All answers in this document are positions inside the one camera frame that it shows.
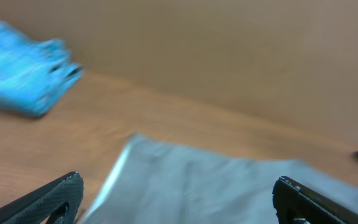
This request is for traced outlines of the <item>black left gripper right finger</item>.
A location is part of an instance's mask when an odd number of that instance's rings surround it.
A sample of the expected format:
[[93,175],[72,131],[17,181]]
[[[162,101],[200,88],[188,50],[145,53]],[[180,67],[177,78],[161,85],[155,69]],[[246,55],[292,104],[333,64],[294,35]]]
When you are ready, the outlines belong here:
[[272,195],[279,224],[358,224],[358,214],[287,176],[279,177]]

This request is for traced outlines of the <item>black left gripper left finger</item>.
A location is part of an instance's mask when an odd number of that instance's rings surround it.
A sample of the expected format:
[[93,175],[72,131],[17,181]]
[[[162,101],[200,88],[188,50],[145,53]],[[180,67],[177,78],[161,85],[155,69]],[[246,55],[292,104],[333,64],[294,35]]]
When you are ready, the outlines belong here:
[[0,224],[74,224],[84,181],[69,172],[0,208]]

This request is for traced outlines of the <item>grey shorts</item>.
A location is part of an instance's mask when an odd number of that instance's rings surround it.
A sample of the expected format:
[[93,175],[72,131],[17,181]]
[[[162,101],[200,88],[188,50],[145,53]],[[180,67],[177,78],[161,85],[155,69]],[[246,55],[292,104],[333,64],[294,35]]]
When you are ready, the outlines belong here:
[[132,136],[84,223],[276,223],[281,176],[358,213],[358,188],[299,160],[236,159]]

